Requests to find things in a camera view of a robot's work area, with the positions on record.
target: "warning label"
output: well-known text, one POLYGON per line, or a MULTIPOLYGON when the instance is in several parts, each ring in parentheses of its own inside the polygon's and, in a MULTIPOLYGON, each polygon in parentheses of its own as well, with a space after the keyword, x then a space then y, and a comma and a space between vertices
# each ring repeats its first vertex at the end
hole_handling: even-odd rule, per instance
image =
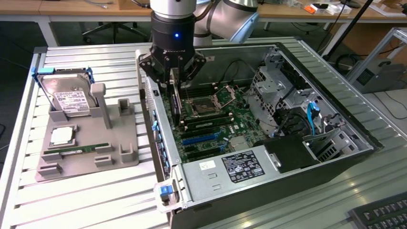
POLYGON ((89 111, 89 105, 82 91, 54 92, 54 96, 65 113, 89 111))
POLYGON ((263 168, 253 151, 247 151, 221 158, 231 181, 239 183, 264 175, 263 168))

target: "blue cable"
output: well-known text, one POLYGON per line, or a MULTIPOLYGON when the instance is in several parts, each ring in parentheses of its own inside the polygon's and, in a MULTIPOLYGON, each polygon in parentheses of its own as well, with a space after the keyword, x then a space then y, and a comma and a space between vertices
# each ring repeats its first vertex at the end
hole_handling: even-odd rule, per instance
POLYGON ((308 122, 311 124, 312 135, 315 135, 315 127, 313 127, 313 121, 312 121, 312 110, 320 111, 315 102, 308 103, 308 107, 307 107, 308 122))

